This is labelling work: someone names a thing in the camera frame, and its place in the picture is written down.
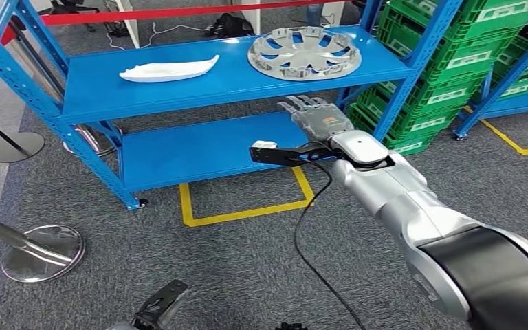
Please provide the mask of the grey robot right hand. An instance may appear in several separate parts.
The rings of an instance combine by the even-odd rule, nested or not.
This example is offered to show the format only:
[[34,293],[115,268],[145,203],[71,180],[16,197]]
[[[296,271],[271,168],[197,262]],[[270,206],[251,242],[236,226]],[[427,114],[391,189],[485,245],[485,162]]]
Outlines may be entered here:
[[290,114],[310,142],[326,142],[336,134],[355,129],[340,108],[319,97],[287,96],[276,105]]

